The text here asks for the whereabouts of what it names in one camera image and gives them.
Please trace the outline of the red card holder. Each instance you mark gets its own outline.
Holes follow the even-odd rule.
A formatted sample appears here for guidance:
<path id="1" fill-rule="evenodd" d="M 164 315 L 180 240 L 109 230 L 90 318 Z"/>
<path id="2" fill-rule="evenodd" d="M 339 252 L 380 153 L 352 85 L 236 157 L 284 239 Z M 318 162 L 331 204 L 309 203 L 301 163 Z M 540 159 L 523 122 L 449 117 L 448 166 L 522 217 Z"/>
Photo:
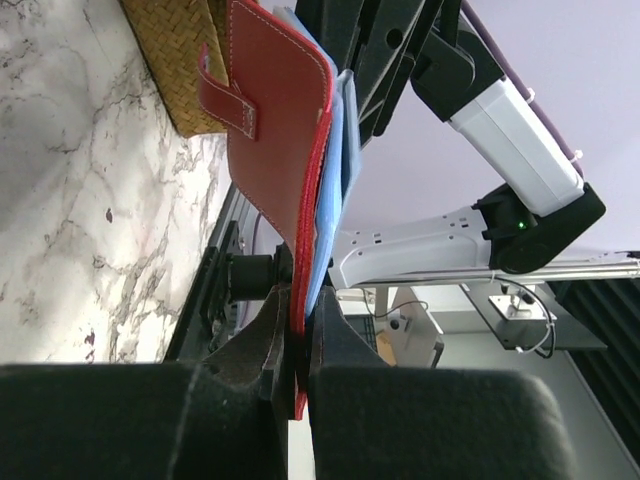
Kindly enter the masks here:
<path id="1" fill-rule="evenodd" d="M 295 358 L 292 417 L 307 403 L 305 304 L 316 238 L 316 202 L 333 121 L 329 60 L 300 30 L 254 1 L 227 4 L 228 76 L 198 60 L 201 108 L 228 128 L 231 178 L 293 256 L 289 343 Z"/>

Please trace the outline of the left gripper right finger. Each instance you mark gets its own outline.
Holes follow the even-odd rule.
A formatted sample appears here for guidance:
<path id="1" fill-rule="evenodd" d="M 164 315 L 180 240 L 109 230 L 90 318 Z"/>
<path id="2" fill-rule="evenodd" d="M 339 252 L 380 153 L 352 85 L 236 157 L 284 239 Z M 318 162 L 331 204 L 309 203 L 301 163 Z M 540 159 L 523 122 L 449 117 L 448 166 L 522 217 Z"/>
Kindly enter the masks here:
<path id="1" fill-rule="evenodd" d="M 571 479 L 557 402 L 515 371 L 396 367 L 324 288 L 314 311 L 309 418 L 319 479 Z"/>

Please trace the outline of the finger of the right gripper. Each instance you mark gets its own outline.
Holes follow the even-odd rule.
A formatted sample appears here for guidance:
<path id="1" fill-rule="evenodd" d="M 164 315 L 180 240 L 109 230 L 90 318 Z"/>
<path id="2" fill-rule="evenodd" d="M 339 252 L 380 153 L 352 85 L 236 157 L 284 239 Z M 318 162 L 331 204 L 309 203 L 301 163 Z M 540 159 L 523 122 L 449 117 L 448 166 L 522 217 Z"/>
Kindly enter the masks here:
<path id="1" fill-rule="evenodd" d="M 295 13 L 339 70 L 356 71 L 364 0 L 299 0 Z"/>
<path id="2" fill-rule="evenodd" d="M 352 66 L 361 144 L 381 136 L 438 18 L 441 1 L 367 1 Z"/>

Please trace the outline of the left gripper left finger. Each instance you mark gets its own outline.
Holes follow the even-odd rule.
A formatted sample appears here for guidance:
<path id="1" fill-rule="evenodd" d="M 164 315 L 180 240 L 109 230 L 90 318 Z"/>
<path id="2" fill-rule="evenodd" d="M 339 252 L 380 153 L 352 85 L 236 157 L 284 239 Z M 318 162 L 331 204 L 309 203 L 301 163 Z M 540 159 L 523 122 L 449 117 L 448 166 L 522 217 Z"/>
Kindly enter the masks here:
<path id="1" fill-rule="evenodd" d="M 290 293 L 200 361 L 1 370 L 5 479 L 283 479 Z"/>

